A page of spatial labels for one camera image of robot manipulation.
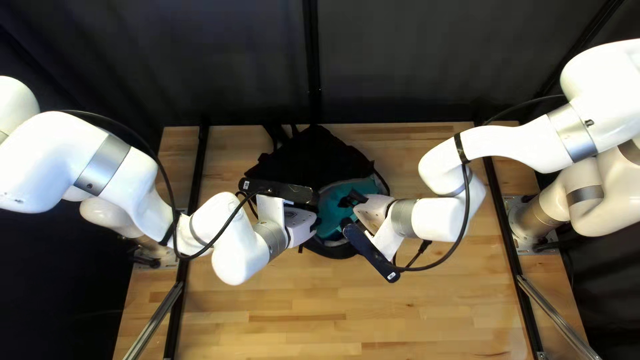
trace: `silver joint ring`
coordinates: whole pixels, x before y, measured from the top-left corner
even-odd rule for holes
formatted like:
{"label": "silver joint ring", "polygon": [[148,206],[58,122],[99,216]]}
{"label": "silver joint ring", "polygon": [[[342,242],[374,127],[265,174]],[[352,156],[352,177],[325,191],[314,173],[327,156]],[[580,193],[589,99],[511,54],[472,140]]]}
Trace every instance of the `silver joint ring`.
{"label": "silver joint ring", "polygon": [[189,217],[189,231],[191,232],[191,236],[202,246],[207,246],[209,243],[201,239],[193,230],[193,216]]}
{"label": "silver joint ring", "polygon": [[571,104],[565,104],[551,111],[547,116],[574,163],[598,154],[598,149],[586,125]]}
{"label": "silver joint ring", "polygon": [[566,203],[569,206],[591,199],[604,199],[604,190],[601,185],[585,186],[566,194]]}
{"label": "silver joint ring", "polygon": [[118,171],[131,146],[113,135],[107,135],[89,164],[74,182],[76,188],[98,196]]}
{"label": "silver joint ring", "polygon": [[[467,167],[467,169],[468,169],[468,172],[467,172],[467,174],[468,174],[468,175],[467,175],[467,180],[469,181],[469,183],[471,183],[471,179],[473,179],[473,178],[474,178],[474,172],[473,172],[473,171],[471,171],[471,168],[470,168],[470,167]],[[438,197],[454,197],[454,196],[456,196],[457,194],[459,194],[459,193],[461,193],[461,192],[465,191],[465,187],[466,187],[466,185],[467,185],[467,184],[462,183],[462,185],[460,185],[460,187],[459,187],[459,188],[457,188],[457,189],[453,190],[452,192],[447,193],[447,194],[445,194],[445,195],[438,195]]]}
{"label": "silver joint ring", "polygon": [[405,238],[418,237],[411,225],[411,214],[416,202],[418,202],[417,199],[402,199],[394,202],[391,209],[391,225],[396,234]]}
{"label": "silver joint ring", "polygon": [[640,149],[638,149],[633,140],[621,143],[618,145],[618,150],[627,160],[640,165]]}

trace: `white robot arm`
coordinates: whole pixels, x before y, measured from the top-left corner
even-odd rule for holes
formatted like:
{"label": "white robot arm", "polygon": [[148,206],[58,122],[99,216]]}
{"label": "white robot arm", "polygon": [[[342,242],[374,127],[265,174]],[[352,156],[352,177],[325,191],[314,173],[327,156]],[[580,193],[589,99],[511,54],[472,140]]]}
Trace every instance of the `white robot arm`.
{"label": "white robot arm", "polygon": [[[604,202],[608,204],[607,209],[603,206],[602,211],[596,212],[609,213],[608,217],[600,218],[602,221],[612,220],[612,223],[599,227],[600,222],[594,222],[596,215],[589,217],[589,225],[585,225],[586,221],[582,220],[594,208],[593,201],[602,201],[602,195],[591,203],[578,204],[573,208],[574,215],[571,218],[575,218],[577,230],[599,227],[599,231],[586,232],[610,233],[621,228],[621,225],[626,226],[640,220],[640,215],[636,216],[637,211],[620,217],[622,211],[630,209],[630,206],[620,206],[620,198],[629,199],[633,197],[632,194],[640,193],[638,190],[630,192],[630,188],[637,186],[640,170],[633,174],[628,170],[640,168],[640,155],[634,164],[628,160],[628,156],[623,161],[625,157],[620,156],[620,151],[614,148],[625,143],[630,149],[627,152],[640,153],[636,146],[640,141],[631,140],[640,133],[640,39],[605,44],[584,51],[564,68],[561,86],[569,103],[548,114],[518,127],[475,127],[427,152],[419,163],[418,171],[422,180],[439,197],[395,200],[382,195],[370,195],[370,201],[355,206],[354,212],[370,231],[366,233],[367,237],[381,255],[390,261],[405,237],[455,241],[460,233],[465,209],[465,183],[461,166],[463,161],[483,156],[503,156],[518,160],[542,173],[562,170],[578,163],[573,167],[590,167],[590,170],[573,169],[580,175],[572,178],[577,177],[582,183],[591,181],[593,184],[602,183],[595,164],[603,163],[599,166],[600,171],[615,173],[616,181],[610,181],[609,192],[613,196],[609,197],[609,202]],[[598,153],[601,154],[597,160],[592,158]],[[607,167],[612,166],[617,172],[607,170]],[[626,175],[620,176],[618,173],[623,168]],[[485,189],[477,177],[469,174],[472,178],[468,189],[472,217],[484,199]],[[568,177],[561,174],[558,183],[562,184]],[[540,196],[541,199],[548,199],[544,201],[543,207],[546,205],[553,214],[560,213],[554,218],[556,226],[562,224],[562,221],[568,221],[571,212],[564,200],[564,187],[559,184],[547,191],[553,195],[547,195],[543,191]],[[625,194],[621,196],[616,188],[624,188]],[[544,234],[548,232],[543,226],[531,229],[531,222],[541,222],[531,220],[536,218],[532,209],[525,218],[527,217],[529,222],[524,225],[526,229],[519,229],[516,224],[518,229],[515,229],[515,233],[522,230],[521,233],[526,234],[528,231],[531,237],[533,231]],[[388,278],[389,281],[395,281],[393,278],[396,275],[393,274],[391,279]]]}
{"label": "white robot arm", "polygon": [[[92,222],[125,236],[163,239],[173,214],[156,191],[154,160],[75,116],[38,113],[33,94],[17,80],[0,77],[0,90],[0,208],[41,213],[60,199],[81,200],[81,213]],[[286,217],[282,198],[258,195],[257,201],[259,223],[252,226],[240,209],[215,243],[212,265],[228,284],[244,282],[284,249],[315,233],[314,213],[286,208],[295,213]],[[180,252],[203,249],[239,203],[232,193],[223,192],[192,216],[180,215]],[[296,215],[307,220],[290,221]]]}

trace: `wood plank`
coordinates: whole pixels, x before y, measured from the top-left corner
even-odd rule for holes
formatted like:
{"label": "wood plank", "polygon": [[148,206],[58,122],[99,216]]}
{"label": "wood plank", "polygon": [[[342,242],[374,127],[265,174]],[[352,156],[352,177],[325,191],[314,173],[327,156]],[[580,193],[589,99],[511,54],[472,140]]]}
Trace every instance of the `wood plank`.
{"label": "wood plank", "polygon": [[[430,197],[433,193],[418,176],[418,161],[430,148],[470,126],[451,122],[326,127],[376,161],[394,196]],[[167,170],[172,185],[182,183],[176,193],[183,204],[193,168],[187,170],[185,165],[187,152],[195,157],[197,128],[190,131],[167,128],[161,150],[174,158]],[[236,191],[243,172],[271,148],[271,139],[260,126],[212,127],[201,203],[218,192]],[[512,163],[497,161],[501,186],[511,192],[531,191],[530,177],[522,176],[522,168]],[[486,183],[481,161],[473,161],[471,167]],[[408,261],[418,246],[417,241],[406,241],[399,262]],[[450,246],[434,243],[419,263],[439,258]],[[542,279],[546,276],[542,270],[552,269],[551,277],[564,271],[546,260],[535,268]],[[132,276],[115,359],[122,358],[173,284],[174,272],[159,272],[167,274],[159,278],[154,273],[158,271]],[[163,334],[166,320],[152,344],[162,342]],[[161,358],[162,348],[147,349],[143,359]],[[362,257],[332,260],[289,250],[240,286],[222,283],[209,257],[195,260],[189,271],[179,357],[530,359],[529,352],[498,221],[487,196],[451,259],[430,271],[403,274],[395,284],[386,283]]]}

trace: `black metal pole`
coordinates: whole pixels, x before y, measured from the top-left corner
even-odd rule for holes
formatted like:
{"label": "black metal pole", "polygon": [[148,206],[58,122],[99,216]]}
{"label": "black metal pole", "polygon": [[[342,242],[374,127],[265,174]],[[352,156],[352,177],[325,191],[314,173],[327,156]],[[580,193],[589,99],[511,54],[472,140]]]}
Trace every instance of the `black metal pole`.
{"label": "black metal pole", "polygon": [[[193,177],[191,180],[191,194],[189,195],[189,215],[198,209],[198,200],[200,198],[200,185],[202,184],[202,170],[204,169],[204,158],[207,152],[207,141],[209,140],[209,122],[202,119],[200,129],[198,130],[198,151],[196,153],[196,163],[193,168]],[[169,328],[166,333],[166,341],[164,343],[164,360],[175,359],[178,350],[178,337],[180,335],[180,326],[182,325],[182,310],[184,308],[184,299],[187,287],[187,275],[189,274],[189,261],[180,260],[178,262],[178,273],[175,277],[176,282],[183,282],[184,287],[182,293],[176,299],[171,308],[171,317],[169,317]]]}
{"label": "black metal pole", "polygon": [[311,124],[322,120],[322,86],[320,81],[320,39],[318,31],[318,2],[303,0],[305,50],[307,54],[307,81]]}
{"label": "black metal pole", "polygon": [[507,252],[507,260],[509,261],[509,268],[511,269],[513,286],[515,287],[518,303],[520,304],[520,311],[522,312],[522,320],[524,321],[524,327],[527,330],[527,337],[529,338],[529,344],[533,351],[533,358],[537,359],[538,352],[543,351],[542,342],[540,341],[540,334],[538,334],[538,326],[536,325],[536,318],[533,315],[533,308],[531,307],[529,297],[518,286],[517,277],[518,275],[522,275],[522,267],[520,267],[518,252],[516,251],[516,247],[513,243],[513,238],[511,237],[511,228],[509,226],[507,211],[504,208],[504,201],[502,200],[500,183],[498,182],[498,177],[495,175],[492,158],[483,158],[483,162],[486,177],[489,182],[489,189],[491,190],[491,196],[493,198],[493,204],[495,205],[495,212],[498,216],[498,222],[500,223],[500,232],[502,233],[502,240],[504,241],[504,247]]}
{"label": "black metal pole", "polygon": [[593,41],[598,32],[600,32],[607,21],[624,2],[625,0],[607,0],[602,5],[596,15],[591,19],[591,21],[589,21],[589,24],[587,24],[587,26],[582,30],[580,37],[578,37],[575,43],[573,43],[573,46],[571,46],[566,54],[564,54],[562,60],[560,60],[545,82],[538,88],[538,91],[533,95],[534,98],[548,95],[551,89],[560,80],[560,73],[562,73],[566,63],[586,49],[589,43]]}
{"label": "black metal pole", "polygon": [[123,360],[137,360],[137,358],[142,355],[142,352],[145,351],[145,347],[147,347],[147,343],[149,343],[149,340],[151,340],[151,337],[154,335],[167,312],[169,312],[174,305],[175,301],[183,294],[183,290],[183,282],[179,281],[173,285],[169,293],[166,294],[162,303],[160,303],[160,306],[158,306],[155,313],[151,316],[151,319],[145,328],[140,332],[136,341],[133,342],[133,345],[131,345],[127,354],[124,355]]}

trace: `teal fabric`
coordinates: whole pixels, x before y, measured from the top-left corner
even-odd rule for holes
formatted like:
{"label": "teal fabric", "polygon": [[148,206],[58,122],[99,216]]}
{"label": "teal fabric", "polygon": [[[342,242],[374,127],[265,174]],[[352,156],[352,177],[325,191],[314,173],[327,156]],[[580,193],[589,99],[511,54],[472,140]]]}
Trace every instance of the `teal fabric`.
{"label": "teal fabric", "polygon": [[322,222],[316,229],[316,236],[320,239],[327,240],[340,236],[340,223],[342,219],[350,218],[353,221],[358,219],[353,213],[353,208],[338,207],[340,200],[349,195],[351,189],[363,195],[382,193],[382,190],[376,186],[376,181],[373,177],[343,182],[327,187],[327,189],[320,193],[318,202],[318,217],[322,219]]}

